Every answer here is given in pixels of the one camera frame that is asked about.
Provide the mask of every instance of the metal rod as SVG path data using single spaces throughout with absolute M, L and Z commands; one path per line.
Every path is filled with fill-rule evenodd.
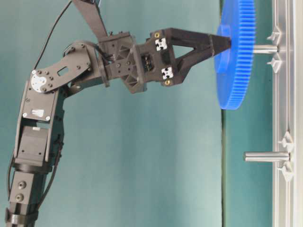
M 287 152 L 246 152 L 244 153 L 246 162 L 284 162 L 289 161 Z
M 278 47 L 275 45 L 255 45 L 253 53 L 273 54 L 278 52 Z

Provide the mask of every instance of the bolt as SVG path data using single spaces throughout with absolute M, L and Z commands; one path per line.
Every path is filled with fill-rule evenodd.
M 16 201 L 17 202 L 22 202 L 23 200 L 24 200 L 24 195 L 23 194 L 16 195 Z
M 155 38 L 156 38 L 156 39 L 160 38 L 160 33 L 159 33 L 159 32 L 156 32 L 156 33 L 155 33 Z
M 25 189 L 26 186 L 27 186 L 27 183 L 26 183 L 25 181 L 20 181 L 20 182 L 18 183 L 18 188 L 19 188 L 20 190 Z
M 164 82 L 165 86 L 169 86 L 169 85 L 170 85 L 170 83 L 171 83 L 171 81 L 170 81 L 170 80 L 166 80 L 166 81 Z

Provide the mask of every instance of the green wall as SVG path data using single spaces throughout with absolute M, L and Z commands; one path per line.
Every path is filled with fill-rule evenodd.
M 0 8 L 0 214 L 25 80 L 66 1 L 3 1 Z M 108 31 L 176 27 L 215 33 L 219 1 L 103 0 Z M 75 40 L 95 37 L 74 6 L 63 16 L 40 67 Z M 131 95 L 119 80 L 66 100 L 65 146 L 37 227 L 222 225 L 221 111 L 213 61 L 181 86 L 149 84 Z
M 271 1 L 255 0 L 256 44 L 272 32 Z M 242 106 L 223 112 L 224 226 L 272 226 L 272 164 L 245 163 L 244 152 L 272 151 L 272 68 L 270 55 L 255 55 Z

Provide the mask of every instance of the black cable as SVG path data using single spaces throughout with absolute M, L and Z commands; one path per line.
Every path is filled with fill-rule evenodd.
M 39 208 L 41 207 L 44 199 L 46 198 L 52 184 L 53 184 L 53 180 L 56 176 L 56 172 L 57 172 L 57 168 L 58 168 L 58 164 L 59 164 L 59 161 L 60 161 L 60 158 L 61 158 L 61 151 L 62 151 L 62 145 L 59 144 L 59 149 L 58 149 L 58 154 L 57 154 L 57 157 L 56 157 L 56 161 L 55 161 L 55 164 L 53 166 L 53 172 L 52 172 L 52 176 L 51 176 L 51 179 L 49 180 L 48 182 L 48 185 L 46 187 L 46 190 L 44 191 L 42 197 L 41 197 L 41 200 L 39 201 L 38 205 L 37 205 L 37 210 L 39 210 Z
M 67 8 L 70 6 L 71 3 L 72 3 L 72 0 L 70 0 L 70 1 L 67 3 L 67 5 L 63 8 L 62 12 L 61 12 L 60 15 L 57 17 L 57 19 L 55 20 L 55 23 L 54 23 L 53 26 L 51 27 L 51 30 L 50 30 L 50 32 L 49 32 L 48 35 L 47 35 L 46 41 L 45 41 L 45 43 L 44 43 L 44 46 L 43 46 L 43 48 L 42 48 L 42 50 L 41 50 L 41 52 L 40 52 L 39 58 L 38 58 L 37 62 L 35 63 L 34 70 L 37 68 L 37 66 L 38 66 L 38 64 L 39 64 L 39 62 L 40 62 L 40 60 L 41 60 L 41 58 L 42 58 L 42 56 L 43 56 L 43 54 L 44 54 L 44 52 L 45 52 L 45 49 L 46 49 L 46 47 L 47 47 L 47 45 L 48 45 L 48 42 L 49 42 L 49 40 L 50 40 L 50 38 L 51 38 L 51 36 L 52 36 L 52 33 L 53 33 L 53 31 L 54 31 L 54 29 L 55 29 L 57 23 L 59 22 L 60 18 L 61 18 L 62 15 L 65 13 L 65 11 L 67 10 Z
M 10 162 L 9 162 L 9 168 L 8 168 L 8 173 L 7 173 L 7 191 L 8 191 L 8 198 L 10 196 L 10 191 L 11 191 L 11 187 L 10 187 L 10 172 L 11 172 L 11 167 L 13 164 L 13 158 L 14 158 L 14 150 L 13 149 L 13 153 L 11 154 L 11 158 L 10 158 Z

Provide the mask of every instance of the robotic arm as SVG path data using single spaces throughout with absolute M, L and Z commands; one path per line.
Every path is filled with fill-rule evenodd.
M 146 84 L 151 81 L 165 87 L 181 84 L 191 67 L 231 47 L 228 37 L 174 28 L 153 32 L 146 43 L 138 45 L 128 32 L 107 35 L 94 0 L 72 2 L 98 43 L 74 42 L 64 50 L 58 63 L 31 72 L 21 101 L 8 172 L 10 206 L 6 210 L 6 227 L 35 225 L 61 157 L 65 98 L 87 87 L 108 87 L 112 79 L 121 79 L 131 93 L 146 91 Z M 193 50 L 175 58 L 174 45 Z M 15 171 L 10 183 L 12 167 Z M 51 172 L 46 186 L 47 174 Z

